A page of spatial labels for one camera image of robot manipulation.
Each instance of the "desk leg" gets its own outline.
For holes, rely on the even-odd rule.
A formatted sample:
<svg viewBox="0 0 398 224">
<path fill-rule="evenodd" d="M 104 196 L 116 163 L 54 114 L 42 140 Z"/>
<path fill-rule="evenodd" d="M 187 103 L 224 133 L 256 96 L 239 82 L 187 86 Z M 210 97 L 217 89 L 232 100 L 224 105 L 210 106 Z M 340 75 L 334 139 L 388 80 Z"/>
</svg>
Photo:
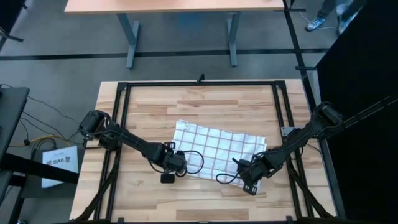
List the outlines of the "desk leg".
<svg viewBox="0 0 398 224">
<path fill-rule="evenodd" d="M 21 39 L 21 38 L 18 38 L 18 37 L 14 37 L 14 36 L 11 36 L 11 35 L 7 35 L 7 34 L 3 34 L 3 33 L 0 33 L 0 37 L 5 37 L 7 39 L 18 41 L 20 43 L 22 43 L 24 41 L 24 39 Z"/>
<path fill-rule="evenodd" d="M 139 21 L 134 21 L 131 28 L 127 14 L 119 13 L 117 15 L 119 22 L 122 25 L 124 34 L 126 35 L 129 42 L 129 53 L 127 55 L 126 67 L 132 69 L 132 65 L 134 63 L 134 54 L 136 53 L 137 47 Z"/>
<path fill-rule="evenodd" d="M 238 65 L 238 58 L 236 55 L 236 33 L 238 32 L 239 19 L 241 12 L 232 14 L 232 19 L 228 19 L 228 42 L 229 42 L 229 56 L 231 57 L 232 67 Z"/>
</svg>

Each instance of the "sneaker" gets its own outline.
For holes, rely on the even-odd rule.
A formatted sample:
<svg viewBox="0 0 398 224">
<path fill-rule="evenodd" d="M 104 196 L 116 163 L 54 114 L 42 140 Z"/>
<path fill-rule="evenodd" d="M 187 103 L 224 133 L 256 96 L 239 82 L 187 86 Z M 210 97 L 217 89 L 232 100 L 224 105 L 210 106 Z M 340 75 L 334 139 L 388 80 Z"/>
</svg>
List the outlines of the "sneaker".
<svg viewBox="0 0 398 224">
<path fill-rule="evenodd" d="M 356 17 L 357 13 L 351 16 L 347 21 L 343 21 L 342 19 L 339 19 L 339 24 L 338 24 L 338 34 L 341 35 L 344 30 L 348 27 L 350 22 Z"/>
<path fill-rule="evenodd" d="M 321 17 L 316 17 L 313 21 L 310 21 L 306 26 L 305 30 L 306 31 L 313 31 L 316 28 L 318 28 L 320 25 L 323 24 L 323 22 L 326 20 L 326 18 L 321 18 Z"/>
</svg>

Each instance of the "cable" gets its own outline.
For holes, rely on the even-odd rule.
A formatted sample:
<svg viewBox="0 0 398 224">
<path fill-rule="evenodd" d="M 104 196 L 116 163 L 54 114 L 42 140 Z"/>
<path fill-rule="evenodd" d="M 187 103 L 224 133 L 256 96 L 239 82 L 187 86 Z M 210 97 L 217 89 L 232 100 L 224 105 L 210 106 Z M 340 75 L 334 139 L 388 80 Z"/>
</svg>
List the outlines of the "cable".
<svg viewBox="0 0 398 224">
<path fill-rule="evenodd" d="M 8 193 L 11 191 L 11 189 L 12 189 L 12 188 L 13 188 L 13 186 L 11 186 L 11 187 L 10 187 L 10 189 L 8 189 L 7 193 L 4 195 L 4 198 L 3 198 L 3 200 L 4 200 L 4 199 L 6 199 L 6 197 L 7 197 Z"/>
<path fill-rule="evenodd" d="M 7 87 L 9 87 L 9 88 L 13 88 L 12 86 L 7 85 L 7 84 L 0 84 L 0 86 L 1 86 L 1 85 L 5 85 L 5 86 L 7 86 Z M 43 103 L 45 106 L 48 106 L 49 108 L 54 109 L 56 112 L 58 112 L 58 113 L 59 113 L 61 116 L 63 116 L 64 118 L 69 119 L 69 120 L 75 122 L 76 124 L 80 124 L 79 122 L 77 122 L 77 121 L 74 120 L 73 118 L 71 118 L 71 117 L 69 117 L 69 116 L 66 116 L 66 115 L 64 115 L 63 113 L 61 113 L 61 111 L 59 111 L 58 109 L 56 109 L 54 106 L 48 105 L 46 102 L 41 101 L 41 100 L 37 100 L 37 99 L 35 99 L 35 98 L 31 97 L 31 96 L 28 96 L 28 98 L 31 99 L 31 100 L 34 100 L 34 101 L 36 101 L 36 102 Z"/>
<path fill-rule="evenodd" d="M 64 140 L 65 143 L 66 143 L 68 146 L 70 146 L 70 145 L 68 144 L 68 141 L 67 141 L 67 140 L 65 140 L 65 139 L 62 138 L 61 136 L 57 136 L 57 135 L 42 136 L 42 137 L 39 137 L 39 138 L 35 138 L 35 139 L 30 140 L 30 142 L 35 142 L 35 141 L 38 141 L 38 140 L 41 140 L 41 139 L 44 139 L 44 138 L 59 138 L 59 139 Z"/>
<path fill-rule="evenodd" d="M 25 124 L 21 120 L 19 120 L 19 122 L 21 123 L 21 125 L 23 125 L 23 127 L 26 131 L 26 139 L 29 139 L 29 133 L 27 132 L 27 128 L 26 128 Z"/>
<path fill-rule="evenodd" d="M 158 173 L 160 173 L 160 174 L 168 174 L 168 172 L 166 172 L 166 171 L 160 171 L 160 170 L 156 169 L 156 168 L 154 167 L 154 165 L 151 163 L 151 161 L 148 161 L 148 163 L 149 163 L 149 165 L 152 167 L 152 169 L 153 169 L 154 171 L 156 171 L 156 172 L 158 172 Z"/>
<path fill-rule="evenodd" d="M 40 150 L 41 147 L 42 147 L 42 145 L 43 145 L 43 143 L 45 143 L 45 142 L 51 142 L 51 143 L 53 144 L 53 146 L 52 146 L 52 148 L 51 148 L 52 150 L 57 149 L 57 143 L 56 143 L 55 140 L 52 139 L 52 138 L 41 139 L 41 140 L 37 143 L 37 149 Z"/>
<path fill-rule="evenodd" d="M 317 148 L 317 147 L 315 147 L 315 146 L 312 146 L 312 145 L 310 145 L 310 144 L 308 144 L 308 143 L 306 143 L 306 145 L 307 145 L 307 146 L 310 146 L 311 148 L 315 149 L 315 150 L 318 151 L 318 152 L 321 152 L 321 150 L 319 150 L 319 148 Z"/>
<path fill-rule="evenodd" d="M 53 135 L 53 136 L 55 135 L 54 133 L 50 133 L 50 132 L 48 132 L 48 131 L 44 131 L 43 129 L 39 128 L 38 126 L 32 124 L 32 122 L 30 122 L 28 119 L 21 118 L 21 120 L 27 121 L 30 125 L 32 125 L 33 127 L 37 128 L 37 129 L 39 129 L 39 130 L 41 130 L 42 132 L 44 132 L 44 133 L 46 133 L 46 134 L 50 134 L 50 135 Z"/>
<path fill-rule="evenodd" d="M 199 156 L 201 157 L 201 166 L 200 166 L 200 168 L 196 172 L 189 172 L 188 169 L 186 169 L 186 173 L 188 173 L 188 174 L 191 174 L 191 175 L 192 174 L 198 174 L 203 169 L 203 166 L 205 165 L 205 158 L 203 157 L 203 155 L 200 152 L 195 151 L 195 150 L 187 150 L 187 151 L 182 151 L 182 152 L 184 152 L 184 153 L 186 153 L 186 152 L 194 152 L 194 153 L 199 154 Z"/>
<path fill-rule="evenodd" d="M 300 157 L 301 157 L 301 156 L 303 155 L 304 148 L 301 147 L 301 148 L 300 148 L 300 151 L 301 151 L 301 152 L 300 152 Z"/>
<path fill-rule="evenodd" d="M 46 125 L 47 127 L 50 127 L 50 128 L 52 128 L 52 129 L 54 129 L 56 132 L 59 133 L 59 135 L 61 135 L 65 140 L 67 140 L 67 139 L 62 135 L 62 133 L 61 133 L 60 131 L 58 131 L 55 127 L 53 127 L 53 126 L 51 126 L 51 125 L 49 125 L 49 124 L 44 123 L 43 121 L 41 121 L 41 120 L 39 120 L 39 119 L 33 117 L 32 115 L 30 115 L 29 113 L 26 113 L 25 111 L 23 111 L 23 113 L 26 114 L 27 116 L 30 116 L 31 118 L 35 119 L 36 121 L 38 121 L 38 122 L 40 122 L 40 123 Z"/>
<path fill-rule="evenodd" d="M 225 175 L 225 176 L 228 176 L 228 177 L 232 177 L 232 180 L 230 180 L 230 181 L 228 181 L 228 182 L 221 182 L 221 181 L 218 180 L 218 176 L 221 176 L 221 175 Z M 240 179 L 240 177 L 238 177 L 238 175 L 239 175 L 239 173 L 237 173 L 236 175 L 231 175 L 231 174 L 217 174 L 217 176 L 216 176 L 216 181 L 217 181 L 218 183 L 220 183 L 220 184 L 230 184 L 230 183 L 232 183 L 235 179 Z"/>
<path fill-rule="evenodd" d="M 26 147 L 26 146 L 8 146 L 8 147 Z"/>
<path fill-rule="evenodd" d="M 83 141 L 83 143 L 77 143 L 77 142 L 74 142 L 74 141 L 71 140 L 72 137 L 74 137 L 77 133 L 79 133 L 79 131 L 73 133 L 73 134 L 67 139 L 67 141 L 68 141 L 68 142 L 72 142 L 72 143 L 74 143 L 74 144 L 76 144 L 76 145 L 80 145 L 80 144 L 81 144 L 81 145 L 84 146 L 84 141 Z"/>
</svg>

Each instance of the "gray floor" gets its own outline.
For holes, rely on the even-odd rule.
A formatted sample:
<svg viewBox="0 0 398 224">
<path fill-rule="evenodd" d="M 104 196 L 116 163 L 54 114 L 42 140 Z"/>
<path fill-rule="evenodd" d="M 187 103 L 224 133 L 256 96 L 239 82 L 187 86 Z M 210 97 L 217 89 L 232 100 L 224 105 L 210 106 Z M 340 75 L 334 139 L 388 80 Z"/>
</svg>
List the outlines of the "gray floor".
<svg viewBox="0 0 398 224">
<path fill-rule="evenodd" d="M 127 41 L 115 15 L 65 15 L 67 0 L 28 0 L 12 35 L 24 38 L 18 43 L 8 40 L 0 56 L 125 53 Z M 297 0 L 306 7 L 303 15 L 312 18 L 321 1 Z M 329 48 L 336 40 L 335 29 L 305 32 L 306 20 L 292 12 L 301 48 Z M 177 50 L 225 50 L 227 46 L 226 12 L 131 14 L 141 21 L 138 52 Z M 336 27 L 333 13 L 323 27 Z M 238 49 L 293 48 L 283 12 L 244 12 L 238 30 Z M 303 54 L 306 66 L 315 66 L 323 54 Z M 300 78 L 295 70 L 295 54 L 238 55 L 238 67 L 231 68 L 228 55 L 137 58 L 134 70 L 124 68 L 125 58 L 76 60 L 0 60 L 0 83 L 27 86 L 30 96 L 57 107 L 81 120 L 95 105 L 100 82 L 107 80 L 178 80 L 227 78 Z M 76 124 L 63 119 L 43 104 L 28 101 L 25 111 L 69 136 Z M 43 133 L 27 124 L 29 138 Z M 17 127 L 13 143 L 25 139 Z M 8 152 L 29 156 L 29 149 Z M 11 189 L 0 207 L 0 221 L 6 223 L 17 194 Z M 69 218 L 72 198 L 27 199 L 20 218 L 29 223 L 65 222 Z"/>
</svg>

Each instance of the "wooden table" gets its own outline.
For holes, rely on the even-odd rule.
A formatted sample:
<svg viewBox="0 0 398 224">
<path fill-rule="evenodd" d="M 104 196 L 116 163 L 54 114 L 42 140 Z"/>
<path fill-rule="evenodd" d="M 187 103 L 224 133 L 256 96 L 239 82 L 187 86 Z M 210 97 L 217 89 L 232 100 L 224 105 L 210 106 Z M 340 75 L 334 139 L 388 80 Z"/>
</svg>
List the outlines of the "wooden table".
<svg viewBox="0 0 398 224">
<path fill-rule="evenodd" d="M 236 33 L 240 11 L 273 11 L 284 8 L 282 0 L 68 0 L 65 12 L 68 14 L 117 14 L 129 42 L 126 67 L 132 69 L 139 32 L 139 21 L 131 27 L 126 13 L 142 12 L 203 12 L 234 11 L 228 19 L 228 42 L 233 67 L 238 65 L 236 57 Z"/>
<path fill-rule="evenodd" d="M 308 105 L 300 80 L 286 80 L 296 126 L 309 120 Z M 96 109 L 112 113 L 117 82 L 103 82 Z M 282 94 L 279 93 L 283 107 Z M 120 122 L 123 92 L 119 107 Z M 178 119 L 241 133 L 266 136 L 268 148 L 281 144 L 274 98 L 270 86 L 157 86 L 131 90 L 126 127 L 147 141 L 167 142 L 173 138 Z M 315 140 L 310 144 L 318 147 Z M 87 149 L 81 168 L 70 218 L 76 218 L 98 190 L 104 149 Z M 332 214 L 335 209 L 320 153 L 303 151 L 303 164 L 310 190 Z M 301 191 L 300 203 L 305 207 Z M 108 193 L 104 196 L 104 218 Z M 210 220 L 285 220 L 294 215 L 287 170 L 284 166 L 270 179 L 263 179 L 256 196 L 240 187 L 186 176 L 174 184 L 161 184 L 141 153 L 124 146 L 112 220 L 126 222 L 172 222 Z"/>
</svg>

